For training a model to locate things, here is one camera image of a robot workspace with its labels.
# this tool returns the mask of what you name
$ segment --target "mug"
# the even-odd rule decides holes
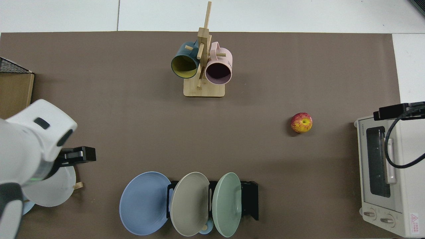
[[[215,85],[224,85],[232,78],[232,53],[220,48],[218,42],[211,44],[210,60],[205,68],[206,79]]]
[[[171,69],[181,78],[192,78],[196,75],[199,66],[199,47],[197,41],[183,43],[171,61]]]

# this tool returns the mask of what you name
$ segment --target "mug rack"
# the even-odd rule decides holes
[[[200,60],[198,70],[194,77],[184,79],[183,82],[183,94],[187,97],[223,97],[226,93],[224,85],[212,84],[205,77],[205,67],[208,63],[211,45],[211,35],[208,29],[210,12],[211,2],[208,2],[204,27],[200,27],[198,30],[199,51],[197,59]]]
[[[176,187],[178,181],[171,181],[167,186],[167,218],[170,218],[170,190]],[[211,201],[218,181],[210,181],[208,186],[208,216],[213,217]],[[242,216],[250,215],[258,221],[258,183],[254,181],[241,181],[242,189]]]

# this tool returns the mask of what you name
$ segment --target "red apple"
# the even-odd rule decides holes
[[[291,119],[291,128],[297,133],[309,131],[313,126],[313,119],[307,113],[298,113]]]

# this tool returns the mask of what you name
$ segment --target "wire basket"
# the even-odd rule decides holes
[[[32,71],[19,66],[18,64],[0,57],[0,73],[27,73],[33,74]]]

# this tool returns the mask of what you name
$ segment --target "oven window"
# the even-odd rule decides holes
[[[366,130],[371,193],[378,196],[390,197],[390,185],[385,182],[384,140],[385,128],[383,126],[368,128]]]

